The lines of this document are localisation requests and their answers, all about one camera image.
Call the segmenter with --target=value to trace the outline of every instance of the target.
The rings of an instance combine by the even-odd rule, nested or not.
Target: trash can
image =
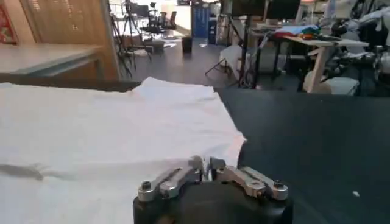
[[[193,38],[186,36],[182,38],[183,53],[191,53],[193,50]]]

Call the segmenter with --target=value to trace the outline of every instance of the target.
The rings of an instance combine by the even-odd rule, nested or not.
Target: white cloth
[[[132,223],[139,184],[193,155],[236,165],[242,134],[211,87],[0,85],[1,223]]]

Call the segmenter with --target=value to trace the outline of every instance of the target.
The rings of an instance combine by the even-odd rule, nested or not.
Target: tripod
[[[151,57],[151,53],[149,51],[146,50],[146,45],[143,41],[143,38],[142,38],[142,33],[140,32],[140,30],[137,28],[137,24],[135,23],[134,19],[133,19],[133,16],[132,16],[132,9],[131,9],[131,1],[130,0],[125,0],[124,2],[124,5],[125,5],[125,10],[126,10],[126,14],[127,16],[125,16],[125,23],[124,23],[124,28],[123,28],[123,35],[125,34],[125,31],[126,31],[126,25],[127,23],[129,23],[129,27],[130,27],[130,38],[131,38],[131,42],[130,42],[130,48],[131,49],[134,49],[134,48],[137,48],[134,46],[133,44],[133,28],[132,26],[134,26],[135,30],[137,31],[137,34],[138,36],[140,37],[141,39],[141,44],[143,45],[143,49],[147,52],[147,56],[149,57],[149,61],[152,61],[152,57]],[[134,68],[137,70],[137,66],[136,66],[136,63],[135,63],[135,54],[133,52],[133,59],[134,59]]]
[[[118,60],[119,60],[119,65],[122,65],[123,68],[125,69],[125,72],[126,72],[125,75],[130,75],[130,78],[132,78],[133,75],[132,75],[130,68],[128,67],[128,65],[124,59],[125,54],[127,54],[126,48],[124,47],[124,39],[120,34],[119,28],[116,26],[116,23],[114,20],[114,15],[111,14],[111,7],[110,7],[109,0],[107,0],[107,8],[108,8],[108,14],[110,15],[111,27],[112,27],[114,42],[116,45],[115,48],[116,48],[116,54],[117,54]]]
[[[237,31],[236,27],[234,26],[234,24],[232,23],[232,17],[231,15],[226,15],[227,17],[227,36],[226,36],[226,47],[229,47],[230,46],[230,43],[229,43],[229,36],[230,36],[230,26],[233,28],[233,31],[237,34],[238,38],[239,38],[239,43],[238,45],[242,45],[243,43],[243,40],[241,39],[241,37],[239,37],[239,32]],[[222,63],[224,63],[224,71],[221,71],[218,69],[218,66],[221,65]],[[228,73],[228,69],[227,69],[227,62],[226,62],[226,59],[223,58],[221,61],[219,61],[217,64],[215,64],[213,67],[211,67],[206,73],[205,73],[205,76],[208,77],[208,73],[210,73],[212,70],[217,70],[219,72],[223,72],[223,73]]]

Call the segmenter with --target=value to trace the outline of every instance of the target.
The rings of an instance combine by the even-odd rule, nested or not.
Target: wooden wall panel
[[[20,1],[37,43],[103,46],[105,79],[118,79],[106,0]]]

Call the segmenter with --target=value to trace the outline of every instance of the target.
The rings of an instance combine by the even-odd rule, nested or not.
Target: gray floor
[[[136,56],[136,69],[132,66],[133,77],[122,77],[123,80],[143,81],[147,77],[177,82],[192,83],[206,86],[224,87],[235,82],[235,78],[213,70],[209,77],[205,72],[219,60],[219,52],[223,46],[207,45],[205,40],[195,39],[192,54],[183,55],[180,41],[173,47],[165,48],[162,54],[152,54],[150,61],[147,56]]]

